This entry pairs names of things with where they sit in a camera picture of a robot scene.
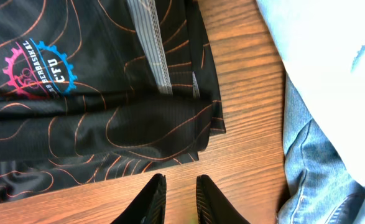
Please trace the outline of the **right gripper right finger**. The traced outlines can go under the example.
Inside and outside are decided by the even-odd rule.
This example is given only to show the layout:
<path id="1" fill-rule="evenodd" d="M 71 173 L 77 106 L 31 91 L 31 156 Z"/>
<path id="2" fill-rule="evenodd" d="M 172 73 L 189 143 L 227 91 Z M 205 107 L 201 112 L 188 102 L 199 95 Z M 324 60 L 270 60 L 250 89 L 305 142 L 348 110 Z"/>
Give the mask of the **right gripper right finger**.
<path id="1" fill-rule="evenodd" d="M 196 178 L 199 224 L 249 224 L 208 175 Z"/>

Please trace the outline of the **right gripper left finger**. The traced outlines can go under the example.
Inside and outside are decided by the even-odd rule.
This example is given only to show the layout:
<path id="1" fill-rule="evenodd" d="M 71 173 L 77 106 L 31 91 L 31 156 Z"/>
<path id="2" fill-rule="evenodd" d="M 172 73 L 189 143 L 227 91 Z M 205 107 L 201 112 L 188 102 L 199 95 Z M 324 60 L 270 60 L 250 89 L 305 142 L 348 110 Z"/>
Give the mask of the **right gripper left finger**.
<path id="1" fill-rule="evenodd" d="M 166 193 L 165 176 L 155 174 L 111 224 L 164 224 Z"/>

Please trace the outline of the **black patterned cycling jersey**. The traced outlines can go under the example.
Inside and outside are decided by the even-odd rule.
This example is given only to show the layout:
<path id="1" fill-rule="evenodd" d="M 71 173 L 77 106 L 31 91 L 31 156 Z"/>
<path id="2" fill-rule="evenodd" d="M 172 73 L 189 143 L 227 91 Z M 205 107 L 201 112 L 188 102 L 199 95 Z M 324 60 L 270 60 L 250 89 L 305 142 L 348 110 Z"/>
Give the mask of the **black patterned cycling jersey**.
<path id="1" fill-rule="evenodd" d="M 225 131 L 197 1 L 0 1 L 0 203 L 193 162 Z"/>

